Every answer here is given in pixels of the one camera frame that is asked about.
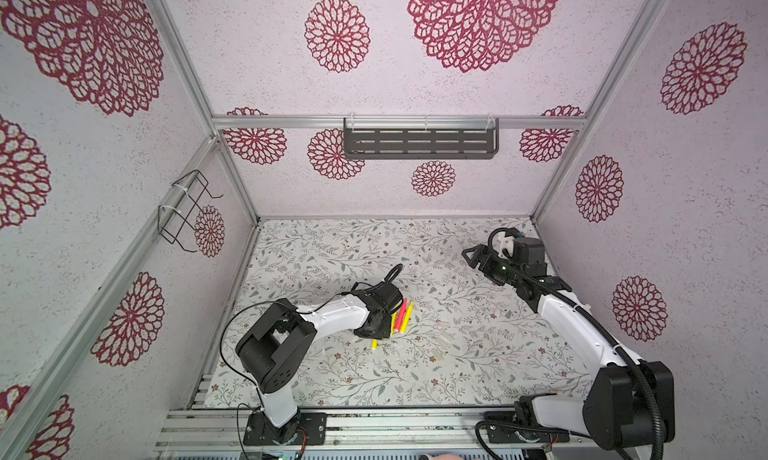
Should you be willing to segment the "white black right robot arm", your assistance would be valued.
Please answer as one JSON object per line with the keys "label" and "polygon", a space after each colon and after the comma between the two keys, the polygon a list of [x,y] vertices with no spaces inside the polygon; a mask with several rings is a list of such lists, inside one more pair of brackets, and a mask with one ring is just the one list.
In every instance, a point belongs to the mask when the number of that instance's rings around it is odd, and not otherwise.
{"label": "white black right robot arm", "polygon": [[498,286],[511,286],[575,351],[590,374],[587,396],[558,394],[520,397],[506,414],[489,413],[475,425],[484,450],[505,440],[554,443],[588,439],[628,458],[648,448],[661,459],[675,437],[674,377],[662,362],[650,362],[612,335],[581,302],[570,285],[548,271],[544,243],[515,228],[493,230],[484,244],[462,256]]}

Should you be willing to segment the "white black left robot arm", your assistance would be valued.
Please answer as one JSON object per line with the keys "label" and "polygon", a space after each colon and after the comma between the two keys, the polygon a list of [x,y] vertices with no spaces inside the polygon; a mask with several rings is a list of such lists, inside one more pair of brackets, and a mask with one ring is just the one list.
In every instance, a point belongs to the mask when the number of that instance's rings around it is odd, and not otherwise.
{"label": "white black left robot arm", "polygon": [[301,441],[300,409],[292,390],[312,344],[342,331],[371,340],[390,337],[392,316],[405,298],[383,280],[355,288],[319,305],[298,306],[286,298],[273,302],[236,345],[242,367],[255,381],[261,411],[249,421],[250,445]]}

